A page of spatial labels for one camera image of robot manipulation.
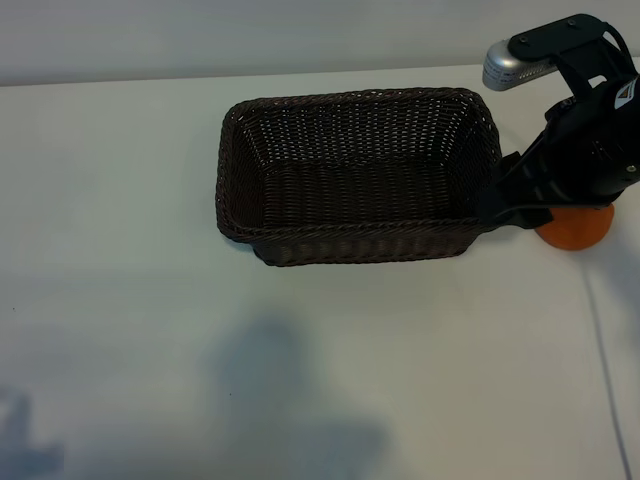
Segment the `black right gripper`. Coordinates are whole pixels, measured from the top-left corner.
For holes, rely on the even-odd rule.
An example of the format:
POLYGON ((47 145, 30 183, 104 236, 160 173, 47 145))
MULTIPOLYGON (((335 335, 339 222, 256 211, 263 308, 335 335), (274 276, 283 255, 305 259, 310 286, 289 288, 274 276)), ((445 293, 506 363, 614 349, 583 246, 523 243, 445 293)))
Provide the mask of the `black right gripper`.
POLYGON ((476 216, 491 227, 536 229, 553 220, 550 208, 606 205, 608 195, 597 186, 595 144, 607 116, 604 84, 583 98, 571 96, 553 105, 533 144, 495 165, 495 188, 479 196, 476 216))

